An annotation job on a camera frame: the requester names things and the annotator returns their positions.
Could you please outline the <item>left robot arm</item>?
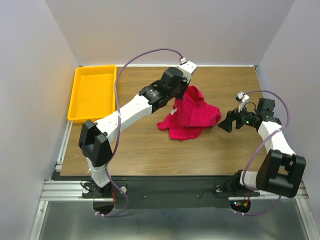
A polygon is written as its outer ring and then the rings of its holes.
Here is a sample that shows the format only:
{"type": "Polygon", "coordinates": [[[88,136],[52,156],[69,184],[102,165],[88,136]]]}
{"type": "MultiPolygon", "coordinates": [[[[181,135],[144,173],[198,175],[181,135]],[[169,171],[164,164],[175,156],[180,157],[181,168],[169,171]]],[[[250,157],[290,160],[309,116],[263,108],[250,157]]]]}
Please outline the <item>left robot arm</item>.
{"type": "Polygon", "coordinates": [[[111,193],[111,178],[106,170],[115,151],[110,143],[139,119],[165,107],[171,99],[182,99],[196,70],[197,66],[190,62],[169,67],[159,80],[143,87],[118,111],[82,124],[78,145],[88,163],[94,191],[100,197],[111,193]]]}

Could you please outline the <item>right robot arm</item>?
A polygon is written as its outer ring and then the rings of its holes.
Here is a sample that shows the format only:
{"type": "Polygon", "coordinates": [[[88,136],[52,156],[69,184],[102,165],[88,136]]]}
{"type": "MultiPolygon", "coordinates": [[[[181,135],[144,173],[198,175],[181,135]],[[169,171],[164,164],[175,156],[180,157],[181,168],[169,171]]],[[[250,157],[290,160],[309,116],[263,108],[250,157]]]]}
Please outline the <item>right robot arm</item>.
{"type": "Polygon", "coordinates": [[[258,171],[239,170],[236,173],[237,179],[230,182],[231,192],[242,195],[249,189],[287,198],[295,197],[305,171],[306,159],[296,155],[287,143],[281,120],[274,116],[275,101],[260,98],[254,112],[247,110],[248,95],[238,102],[239,106],[228,111],[218,127],[228,133],[243,126],[255,128],[267,154],[258,171]]]}

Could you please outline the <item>red t shirt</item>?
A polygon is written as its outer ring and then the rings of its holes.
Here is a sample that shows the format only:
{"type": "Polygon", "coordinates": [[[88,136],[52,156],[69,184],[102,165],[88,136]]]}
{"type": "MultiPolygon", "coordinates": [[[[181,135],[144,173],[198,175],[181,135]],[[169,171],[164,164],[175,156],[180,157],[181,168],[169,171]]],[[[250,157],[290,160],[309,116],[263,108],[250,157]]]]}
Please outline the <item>red t shirt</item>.
{"type": "Polygon", "coordinates": [[[208,104],[201,91],[190,85],[183,99],[176,99],[172,111],[157,123],[157,128],[168,131],[170,139],[183,142],[198,138],[204,130],[216,126],[221,117],[220,109],[208,104]]]}

